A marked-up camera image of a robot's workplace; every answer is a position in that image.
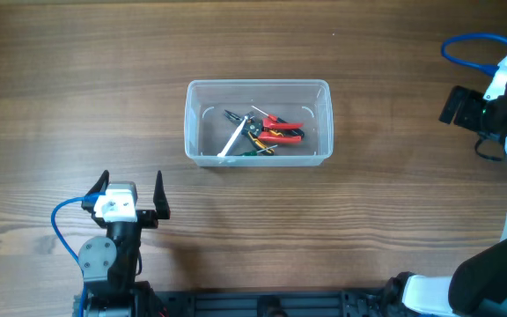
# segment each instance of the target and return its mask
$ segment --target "plastic bin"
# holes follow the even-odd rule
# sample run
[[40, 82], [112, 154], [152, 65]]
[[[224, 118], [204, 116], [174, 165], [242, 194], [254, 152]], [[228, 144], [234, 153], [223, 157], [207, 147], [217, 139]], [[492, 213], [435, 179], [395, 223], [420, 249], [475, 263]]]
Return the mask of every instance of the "plastic bin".
[[[237, 156], [254, 150], [240, 135], [225, 157], [218, 157], [236, 125], [224, 110], [255, 120], [274, 114], [287, 122], [302, 122], [300, 144], [279, 144], [274, 156]], [[318, 79], [195, 80], [187, 89], [185, 153], [198, 166], [317, 166], [332, 155], [334, 119], [330, 88]]]

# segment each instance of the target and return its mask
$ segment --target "red handle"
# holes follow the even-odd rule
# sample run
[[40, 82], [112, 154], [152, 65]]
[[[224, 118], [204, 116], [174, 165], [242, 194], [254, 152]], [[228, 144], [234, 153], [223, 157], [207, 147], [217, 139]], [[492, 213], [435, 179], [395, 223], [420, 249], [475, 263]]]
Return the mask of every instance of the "red handle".
[[277, 144], [297, 144], [302, 140], [300, 136], [274, 136], [266, 131], [261, 132], [260, 136], [257, 138], [261, 141]]
[[269, 118], [263, 119], [263, 127], [268, 129], [299, 129], [302, 126], [302, 123], [279, 123]]

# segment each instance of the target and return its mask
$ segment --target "wooden table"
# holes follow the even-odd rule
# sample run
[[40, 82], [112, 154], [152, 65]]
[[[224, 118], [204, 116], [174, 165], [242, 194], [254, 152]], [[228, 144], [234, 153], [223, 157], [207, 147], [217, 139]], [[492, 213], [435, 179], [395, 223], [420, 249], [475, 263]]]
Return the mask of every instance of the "wooden table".
[[[450, 275], [503, 228], [507, 164], [437, 121], [454, 85], [443, 39], [507, 35], [507, 2], [181, 2], [0, 6], [0, 315], [68, 316], [79, 268], [50, 211], [104, 169], [151, 207], [164, 174], [173, 218], [143, 235], [157, 291], [379, 286]], [[497, 63], [506, 50], [452, 53]], [[320, 78], [334, 154], [311, 168], [201, 169], [185, 156], [190, 81]], [[75, 250], [103, 235], [72, 206]]]

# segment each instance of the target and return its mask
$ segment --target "wood grain surface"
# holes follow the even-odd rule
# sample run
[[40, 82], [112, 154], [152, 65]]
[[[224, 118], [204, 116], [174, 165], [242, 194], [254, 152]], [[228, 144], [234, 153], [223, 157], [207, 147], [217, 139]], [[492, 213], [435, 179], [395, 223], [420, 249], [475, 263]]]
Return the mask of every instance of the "wood grain surface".
[[[507, 2], [396, 0], [0, 6], [0, 316], [68, 316], [79, 268], [51, 210], [104, 169], [151, 207], [164, 174], [173, 219], [143, 234], [157, 291], [378, 286], [450, 275], [503, 229], [507, 165], [437, 118], [454, 85], [443, 39], [507, 35]], [[497, 63], [505, 48], [452, 53]], [[311, 168], [198, 168], [183, 116], [194, 79], [318, 78], [334, 154]], [[77, 206], [75, 250], [103, 235]]]

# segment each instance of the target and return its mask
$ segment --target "screwdriver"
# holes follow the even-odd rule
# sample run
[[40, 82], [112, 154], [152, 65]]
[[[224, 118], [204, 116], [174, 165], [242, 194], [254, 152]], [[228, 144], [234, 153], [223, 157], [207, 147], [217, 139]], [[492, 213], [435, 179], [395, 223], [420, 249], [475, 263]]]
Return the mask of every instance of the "screwdriver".
[[[278, 116], [276, 115], [273, 115], [273, 114], [266, 114], [265, 112], [261, 111], [261, 109], [259, 109], [258, 107], [256, 106], [252, 106], [253, 109], [261, 112], [262, 114], [266, 115], [270, 120], [274, 121], [274, 122], [279, 122], [279, 123], [287, 123], [285, 120], [279, 118]], [[301, 138], [304, 138], [305, 137], [305, 132], [301, 129], [292, 129], [292, 130], [288, 130], [287, 131], [288, 134], [291, 134], [292, 136], [300, 136]]]
[[242, 154], [236, 155], [236, 156], [257, 156], [258, 153], [261, 153], [263, 151], [271, 150], [273, 148], [276, 148], [278, 145], [269, 146], [268, 148], [259, 150], [259, 151], [249, 151], [249, 152], [243, 152]]

